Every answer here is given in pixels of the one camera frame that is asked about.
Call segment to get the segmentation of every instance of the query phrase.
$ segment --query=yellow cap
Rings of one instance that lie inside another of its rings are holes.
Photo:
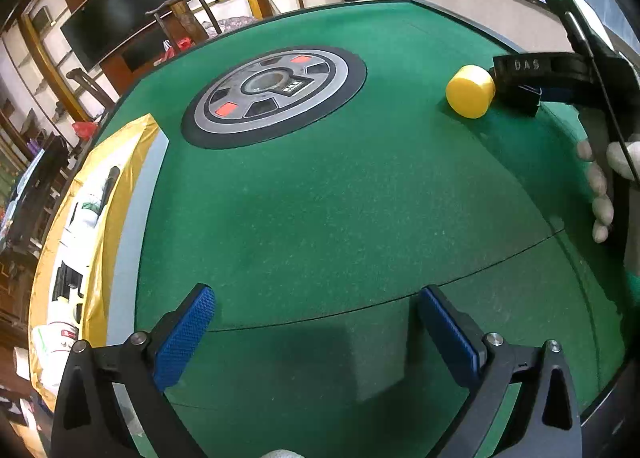
[[[495,83],[481,66],[467,64],[451,78],[446,89],[450,106],[463,117],[482,117],[495,95]]]

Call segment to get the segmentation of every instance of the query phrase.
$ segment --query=red plastic bag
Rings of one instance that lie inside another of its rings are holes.
[[[72,128],[83,141],[88,141],[98,129],[96,123],[73,123]]]
[[[191,38],[183,38],[181,40],[178,40],[178,47],[180,47],[180,51],[187,50],[187,48],[193,47],[193,45],[194,43],[191,41]],[[169,50],[164,53],[162,61],[166,61],[174,56],[174,47],[169,47]]]

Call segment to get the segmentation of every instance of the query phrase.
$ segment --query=metal screw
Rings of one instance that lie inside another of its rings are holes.
[[[559,353],[560,350],[562,349],[562,346],[560,345],[560,343],[555,339],[549,339],[546,343],[549,345],[549,349],[553,353]]]
[[[74,353],[81,353],[86,350],[86,347],[86,341],[84,339],[81,339],[79,341],[76,341],[71,349],[74,351]]]
[[[135,332],[131,337],[129,337],[131,344],[139,345],[146,341],[146,333],[145,332]]]
[[[489,332],[486,335],[486,340],[493,346],[500,346],[504,343],[504,337],[502,337],[498,332]]]

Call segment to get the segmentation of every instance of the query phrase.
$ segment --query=green felt surface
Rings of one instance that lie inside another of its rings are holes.
[[[358,54],[363,89],[258,145],[215,151],[182,139],[184,109],[209,80],[301,44]],[[444,100],[460,66],[488,67],[501,53],[411,3],[345,6],[221,38],[124,100],[103,138],[150,112],[170,142],[136,327],[150,329],[197,282],[218,299],[167,391],[210,456],[425,456],[465,398],[410,309],[427,283],[510,342],[558,339],[581,409],[613,376],[634,313],[620,259],[591,240],[575,110],[545,104],[531,118],[494,105],[470,121]]]

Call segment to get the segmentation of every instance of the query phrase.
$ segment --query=television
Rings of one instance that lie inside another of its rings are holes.
[[[145,16],[165,0],[85,0],[62,33],[86,71],[153,21]]]

